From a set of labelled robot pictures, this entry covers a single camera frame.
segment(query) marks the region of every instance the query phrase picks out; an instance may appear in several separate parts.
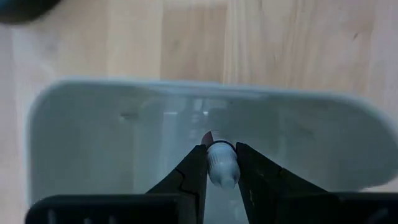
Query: small white bottle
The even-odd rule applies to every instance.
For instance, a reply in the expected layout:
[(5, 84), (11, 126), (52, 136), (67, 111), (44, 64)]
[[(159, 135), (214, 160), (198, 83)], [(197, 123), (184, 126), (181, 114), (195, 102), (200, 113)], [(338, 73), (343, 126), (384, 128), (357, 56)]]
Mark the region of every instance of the small white bottle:
[(212, 131), (213, 143), (207, 149), (208, 173), (211, 182), (222, 189), (233, 189), (241, 172), (237, 155), (229, 141), (220, 137), (219, 132)]

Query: plastic tub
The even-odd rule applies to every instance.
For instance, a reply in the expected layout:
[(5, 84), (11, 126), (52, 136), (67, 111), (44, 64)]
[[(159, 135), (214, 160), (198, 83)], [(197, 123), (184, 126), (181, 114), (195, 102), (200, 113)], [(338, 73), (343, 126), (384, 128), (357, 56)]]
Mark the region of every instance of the plastic tub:
[[(30, 113), (29, 203), (56, 194), (142, 194), (217, 129), (327, 190), (396, 176), (395, 134), (345, 96), (208, 83), (64, 81)], [(238, 186), (208, 181), (205, 221), (247, 222)]]

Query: light wood surface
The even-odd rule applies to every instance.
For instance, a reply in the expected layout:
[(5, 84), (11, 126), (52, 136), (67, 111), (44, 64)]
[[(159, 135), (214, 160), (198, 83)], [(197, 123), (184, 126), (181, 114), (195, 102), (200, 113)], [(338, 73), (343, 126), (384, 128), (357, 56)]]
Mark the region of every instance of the light wood surface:
[(333, 90), (398, 119), (398, 1), (64, 0), (0, 27), (0, 222), (22, 223), (23, 127), (73, 75)]

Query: blurry black object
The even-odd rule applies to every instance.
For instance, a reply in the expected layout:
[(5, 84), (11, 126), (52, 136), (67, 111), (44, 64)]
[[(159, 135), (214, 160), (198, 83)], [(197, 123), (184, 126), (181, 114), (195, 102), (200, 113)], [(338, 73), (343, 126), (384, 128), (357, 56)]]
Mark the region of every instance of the blurry black object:
[[(250, 224), (398, 223), (398, 194), (333, 193), (238, 142), (239, 189)], [(144, 195), (64, 195), (33, 205), (25, 224), (202, 224), (205, 145), (195, 148)]]
[(0, 0), (0, 22), (15, 24), (32, 21), (60, 0)]

